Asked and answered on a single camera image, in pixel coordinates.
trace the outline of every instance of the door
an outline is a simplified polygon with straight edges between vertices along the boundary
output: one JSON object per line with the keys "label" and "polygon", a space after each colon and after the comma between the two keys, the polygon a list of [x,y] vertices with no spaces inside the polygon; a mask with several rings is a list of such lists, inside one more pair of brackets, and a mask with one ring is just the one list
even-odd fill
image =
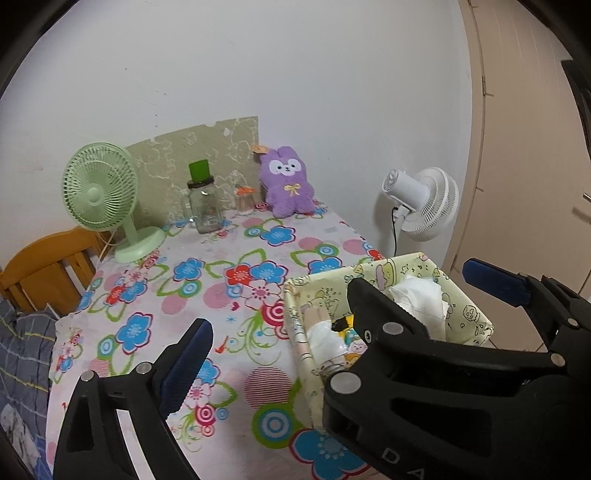
{"label": "door", "polygon": [[535,351],[542,340],[523,309],[466,285],[462,265],[476,257],[580,291],[591,269],[591,162],[559,40],[517,0],[470,3],[482,50],[482,156],[450,276],[495,325],[497,348]]}

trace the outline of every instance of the yellow basket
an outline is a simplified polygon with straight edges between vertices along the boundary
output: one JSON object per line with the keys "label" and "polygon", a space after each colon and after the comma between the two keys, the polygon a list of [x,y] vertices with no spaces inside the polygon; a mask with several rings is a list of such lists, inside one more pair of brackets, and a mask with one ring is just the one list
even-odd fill
{"label": "yellow basket", "polygon": [[317,373],[302,311],[310,306],[325,307],[335,320],[350,314],[347,284],[362,277],[379,290],[402,281],[405,275],[433,277],[441,285],[448,302],[446,341],[464,345],[482,345],[493,333],[492,323],[474,302],[423,253],[362,263],[353,267],[290,278],[285,282],[284,324],[295,350],[298,376],[312,414],[315,428],[322,428],[323,384]]}

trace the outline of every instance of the chair backrest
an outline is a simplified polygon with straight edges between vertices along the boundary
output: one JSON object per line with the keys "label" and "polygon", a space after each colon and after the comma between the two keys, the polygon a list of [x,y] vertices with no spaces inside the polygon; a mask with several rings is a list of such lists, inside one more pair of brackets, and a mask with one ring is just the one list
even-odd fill
{"label": "chair backrest", "polygon": [[100,255],[104,246],[101,238],[97,232],[77,226],[31,243],[0,273],[0,293],[27,313],[42,310],[48,303],[63,315],[73,312],[81,295],[63,262],[72,266],[82,286],[88,288],[95,268],[86,251]]}

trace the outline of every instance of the glass mason jar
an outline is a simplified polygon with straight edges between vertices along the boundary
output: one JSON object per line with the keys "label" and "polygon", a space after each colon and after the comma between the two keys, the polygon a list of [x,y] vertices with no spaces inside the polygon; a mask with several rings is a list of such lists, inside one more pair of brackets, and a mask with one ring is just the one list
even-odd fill
{"label": "glass mason jar", "polygon": [[194,222],[199,233],[211,233],[222,228],[222,208],[217,199],[213,177],[200,182],[187,183],[189,195],[185,196],[185,217]]}

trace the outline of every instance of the fan base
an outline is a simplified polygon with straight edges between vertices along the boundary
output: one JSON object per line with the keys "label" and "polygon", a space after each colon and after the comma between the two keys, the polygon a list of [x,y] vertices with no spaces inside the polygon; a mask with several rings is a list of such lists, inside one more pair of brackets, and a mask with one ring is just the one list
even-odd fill
{"label": "fan base", "polygon": [[128,239],[115,248],[115,260],[118,263],[131,263],[157,249],[166,238],[166,233],[157,226],[147,226],[138,230],[137,243],[130,244]]}

